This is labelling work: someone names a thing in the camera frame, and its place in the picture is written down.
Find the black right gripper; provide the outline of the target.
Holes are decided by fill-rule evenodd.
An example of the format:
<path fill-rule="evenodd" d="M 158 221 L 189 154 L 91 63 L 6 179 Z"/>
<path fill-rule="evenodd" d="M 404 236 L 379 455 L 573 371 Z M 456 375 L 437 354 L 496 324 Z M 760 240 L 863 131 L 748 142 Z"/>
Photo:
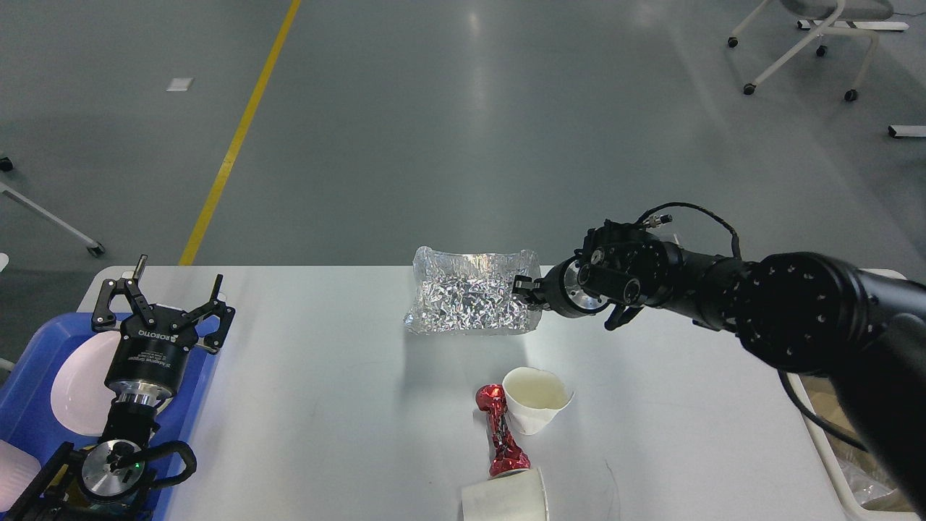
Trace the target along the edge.
<path fill-rule="evenodd" d="M 582 318 L 606 310 L 608 303 L 605 300 L 593 297 L 581 288 L 578 274 L 579 258 L 571 257 L 547 271 L 543 279 L 515 276 L 512 299 L 518 300 L 528 309 L 545 307 L 545 310 L 555 311 L 565 318 Z M 632 322 L 642 310 L 642 306 L 613 304 L 604 329 L 620 329 Z"/>

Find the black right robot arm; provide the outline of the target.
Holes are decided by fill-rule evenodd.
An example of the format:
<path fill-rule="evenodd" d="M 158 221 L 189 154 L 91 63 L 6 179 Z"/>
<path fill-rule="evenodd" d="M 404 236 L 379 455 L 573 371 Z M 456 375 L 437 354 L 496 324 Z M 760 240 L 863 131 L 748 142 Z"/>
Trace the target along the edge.
<path fill-rule="evenodd" d="M 685 250 L 653 233 L 672 203 L 633 222 L 587 231 L 572 257 L 545 276 L 516 276 L 512 294 L 533 310 L 582 318 L 611 310 L 605 329 L 645 307 L 674 311 L 696 326 L 727 331 L 758 360 L 788 375 L 828 379 L 856 432 L 806 418 L 869 452 L 924 514 L 924 286 L 816 252 L 743 259 L 737 231 L 730 256 Z"/>

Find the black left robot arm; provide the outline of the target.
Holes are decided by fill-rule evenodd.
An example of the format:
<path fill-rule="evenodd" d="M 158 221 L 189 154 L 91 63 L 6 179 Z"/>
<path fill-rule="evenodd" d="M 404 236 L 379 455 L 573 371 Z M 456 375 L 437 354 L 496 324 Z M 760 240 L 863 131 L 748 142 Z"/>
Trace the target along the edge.
<path fill-rule="evenodd" d="M 166 439 L 159 407 L 183 405 L 181 389 L 195 349 L 218 354 L 236 310 L 222 297 L 222 274 L 192 310 L 149 302 L 141 291 L 148 257 L 129 276 L 102 281 L 89 327 L 115 334 L 102 378 L 112 395 L 93 443 L 64 441 L 27 482 L 7 520 L 148 520 L 152 495 L 191 478 L 197 459 L 187 441 Z"/>

